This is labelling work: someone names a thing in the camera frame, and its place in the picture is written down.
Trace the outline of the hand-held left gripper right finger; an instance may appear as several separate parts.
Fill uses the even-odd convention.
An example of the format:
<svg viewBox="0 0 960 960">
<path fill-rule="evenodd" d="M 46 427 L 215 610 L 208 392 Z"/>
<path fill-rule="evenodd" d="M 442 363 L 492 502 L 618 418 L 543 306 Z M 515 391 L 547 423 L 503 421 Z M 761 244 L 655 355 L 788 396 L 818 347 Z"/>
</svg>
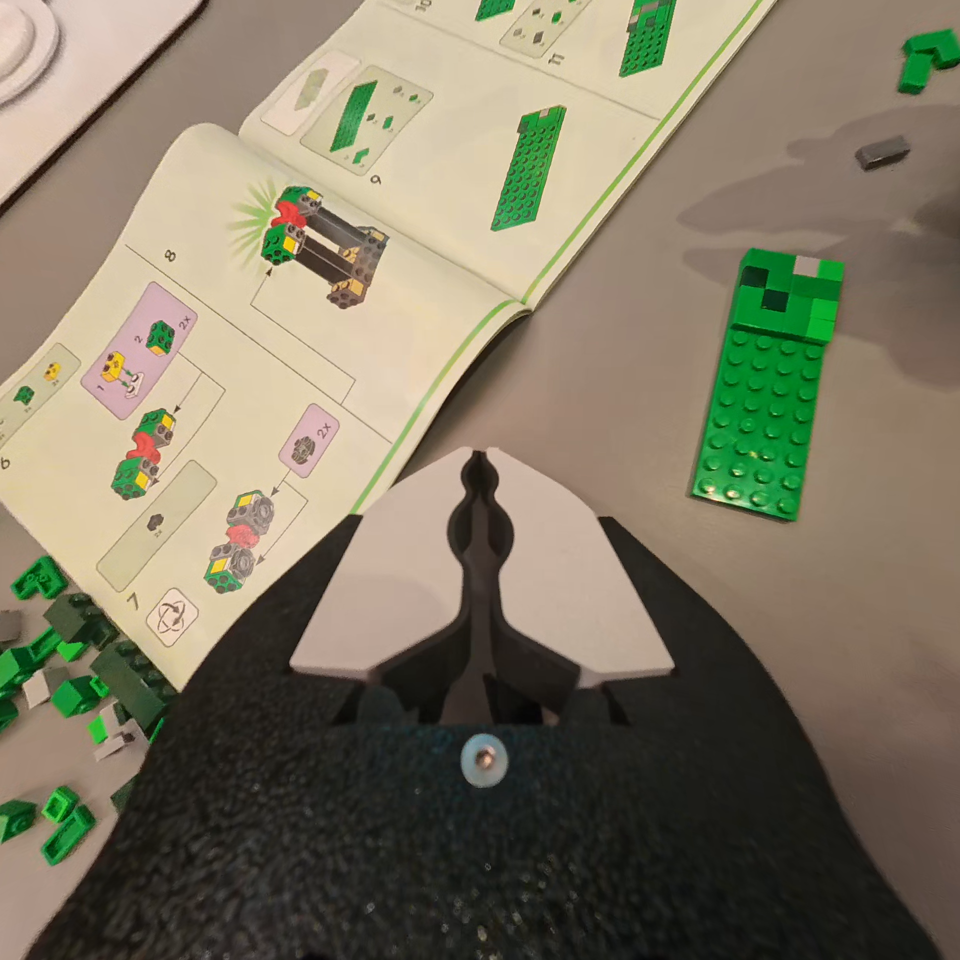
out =
<svg viewBox="0 0 960 960">
<path fill-rule="evenodd" d="M 674 660 L 594 510 L 498 448 L 486 458 L 512 532 L 499 574 L 506 624 L 570 662 L 580 689 L 669 675 Z"/>
</svg>

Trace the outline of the green L-shaped brick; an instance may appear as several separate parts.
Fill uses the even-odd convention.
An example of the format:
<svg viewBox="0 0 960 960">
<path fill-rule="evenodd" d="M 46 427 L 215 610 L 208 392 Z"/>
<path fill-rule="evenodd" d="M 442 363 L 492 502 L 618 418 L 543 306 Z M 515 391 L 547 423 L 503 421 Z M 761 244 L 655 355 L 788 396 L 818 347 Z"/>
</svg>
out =
<svg viewBox="0 0 960 960">
<path fill-rule="evenodd" d="M 954 29 L 933 30 L 906 39 L 901 46 L 904 62 L 897 83 L 903 94 L 922 93 L 934 71 L 959 65 L 959 40 Z"/>
</svg>

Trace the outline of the dark grey flat tile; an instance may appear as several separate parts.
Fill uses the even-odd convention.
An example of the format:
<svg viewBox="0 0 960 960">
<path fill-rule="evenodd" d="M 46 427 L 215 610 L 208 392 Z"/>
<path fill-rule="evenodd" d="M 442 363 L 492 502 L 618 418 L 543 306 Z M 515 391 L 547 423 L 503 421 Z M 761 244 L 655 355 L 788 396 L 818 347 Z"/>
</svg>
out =
<svg viewBox="0 0 960 960">
<path fill-rule="evenodd" d="M 908 157 L 910 152 L 910 142 L 903 135 L 898 134 L 858 148 L 854 157 L 862 171 L 870 172 L 900 163 Z"/>
</svg>

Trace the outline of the building instruction booklet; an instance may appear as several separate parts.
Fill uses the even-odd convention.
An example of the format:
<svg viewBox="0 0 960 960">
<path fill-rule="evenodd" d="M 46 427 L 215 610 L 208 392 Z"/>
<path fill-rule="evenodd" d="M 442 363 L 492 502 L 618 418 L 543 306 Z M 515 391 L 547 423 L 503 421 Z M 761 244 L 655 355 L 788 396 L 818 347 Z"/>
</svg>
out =
<svg viewBox="0 0 960 960">
<path fill-rule="evenodd" d="M 774 2 L 364 2 L 166 151 L 2 387 L 2 503 L 176 690 L 393 485 Z"/>
</svg>

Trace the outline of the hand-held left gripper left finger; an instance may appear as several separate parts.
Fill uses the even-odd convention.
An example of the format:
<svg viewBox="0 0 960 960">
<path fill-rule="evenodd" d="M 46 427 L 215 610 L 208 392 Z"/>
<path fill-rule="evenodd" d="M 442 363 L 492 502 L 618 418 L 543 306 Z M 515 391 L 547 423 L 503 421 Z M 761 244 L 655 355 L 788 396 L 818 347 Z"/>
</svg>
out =
<svg viewBox="0 0 960 960">
<path fill-rule="evenodd" d="M 362 514 L 294 653 L 297 674 L 380 686 L 450 686 L 472 655 L 463 565 L 474 494 L 461 447 L 398 482 Z"/>
</svg>

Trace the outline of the green studded brick plate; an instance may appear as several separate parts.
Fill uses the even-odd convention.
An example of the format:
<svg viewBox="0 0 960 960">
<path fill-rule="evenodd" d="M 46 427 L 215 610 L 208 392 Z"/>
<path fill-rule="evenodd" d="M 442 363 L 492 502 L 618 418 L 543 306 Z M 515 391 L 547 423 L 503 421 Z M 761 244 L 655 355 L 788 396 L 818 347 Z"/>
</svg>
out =
<svg viewBox="0 0 960 960">
<path fill-rule="evenodd" d="M 798 520 L 843 262 L 750 248 L 742 257 L 689 494 Z"/>
</svg>

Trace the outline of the scatter of small green bricks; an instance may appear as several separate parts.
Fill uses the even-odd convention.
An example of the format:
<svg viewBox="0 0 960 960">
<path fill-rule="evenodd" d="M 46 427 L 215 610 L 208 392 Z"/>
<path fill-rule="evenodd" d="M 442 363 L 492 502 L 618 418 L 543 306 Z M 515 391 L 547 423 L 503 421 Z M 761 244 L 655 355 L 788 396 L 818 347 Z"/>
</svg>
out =
<svg viewBox="0 0 960 960">
<path fill-rule="evenodd" d="M 145 753 L 179 697 L 173 683 L 90 594 L 71 588 L 51 556 L 18 573 L 10 592 L 21 604 L 49 604 L 33 637 L 23 632 L 25 610 L 2 606 L 2 738 L 28 714 L 49 709 L 54 718 L 82 721 L 91 763 Z M 40 800 L 5 796 L 10 789 L 2 786 L 2 844 L 43 819 L 52 830 L 40 847 L 48 866 L 71 856 L 97 825 L 90 802 L 70 783 L 54 782 Z"/>
</svg>

